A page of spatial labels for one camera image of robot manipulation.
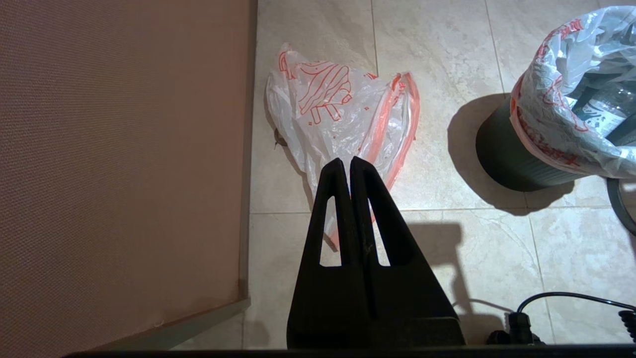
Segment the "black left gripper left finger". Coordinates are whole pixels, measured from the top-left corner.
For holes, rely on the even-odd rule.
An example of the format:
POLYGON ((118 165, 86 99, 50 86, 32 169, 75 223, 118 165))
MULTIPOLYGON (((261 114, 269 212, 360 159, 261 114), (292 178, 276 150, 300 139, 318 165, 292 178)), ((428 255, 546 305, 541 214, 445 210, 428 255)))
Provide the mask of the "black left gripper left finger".
POLYGON ((327 323, 369 320, 359 243, 344 163, 334 159, 321 170, 290 320, 327 323), (323 267, 320 257, 331 198, 335 204, 341 265, 323 267))

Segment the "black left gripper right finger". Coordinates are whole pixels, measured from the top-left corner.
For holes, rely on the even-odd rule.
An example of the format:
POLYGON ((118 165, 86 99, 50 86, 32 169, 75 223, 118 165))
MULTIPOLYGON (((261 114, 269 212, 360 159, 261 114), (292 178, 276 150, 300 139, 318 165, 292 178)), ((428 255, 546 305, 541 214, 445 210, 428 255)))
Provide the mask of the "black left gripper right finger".
POLYGON ((350 163, 350 188, 372 317, 458 321, 375 167, 354 157, 350 163))

